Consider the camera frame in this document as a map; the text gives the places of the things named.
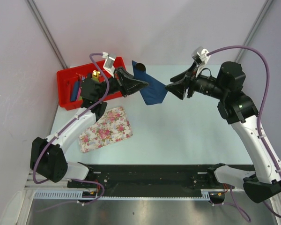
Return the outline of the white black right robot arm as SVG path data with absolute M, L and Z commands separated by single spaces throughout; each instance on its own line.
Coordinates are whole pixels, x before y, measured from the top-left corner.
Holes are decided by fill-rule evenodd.
M 217 77 L 205 76 L 193 63 L 189 69 L 170 79 L 165 89 L 179 99 L 190 98 L 195 92 L 218 99 L 221 117 L 232 126 L 245 146 L 254 171 L 216 164 L 207 170 L 207 184 L 218 188 L 222 183 L 241 188 L 255 203 L 261 203 L 281 192 L 281 177 L 258 134 L 258 110 L 253 100 L 242 92 L 246 75 L 236 62 L 222 63 Z M 281 161 L 274 156 L 279 167 Z

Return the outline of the dark blue paper napkin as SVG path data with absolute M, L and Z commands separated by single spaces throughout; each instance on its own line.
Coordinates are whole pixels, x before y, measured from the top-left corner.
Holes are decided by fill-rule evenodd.
M 167 95 L 165 84 L 150 76 L 142 63 L 132 61 L 133 75 L 135 79 L 147 82 L 149 86 L 140 90 L 146 105 L 161 104 Z

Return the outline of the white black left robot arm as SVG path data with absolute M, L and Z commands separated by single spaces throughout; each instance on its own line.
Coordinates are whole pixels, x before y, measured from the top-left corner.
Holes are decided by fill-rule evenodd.
M 108 95 L 121 92 L 122 96 L 127 97 L 148 86 L 148 82 L 134 78 L 123 67 L 118 67 L 114 75 L 105 77 L 103 82 L 92 77 L 84 79 L 80 85 L 82 105 L 77 113 L 54 134 L 46 138 L 37 137 L 32 142 L 30 168 L 33 181 L 41 184 L 36 179 L 36 175 L 40 174 L 44 181 L 78 180 L 83 187 L 90 187 L 94 175 L 81 163 L 67 162 L 66 151 L 82 132 L 104 115 L 107 107 L 104 99 Z

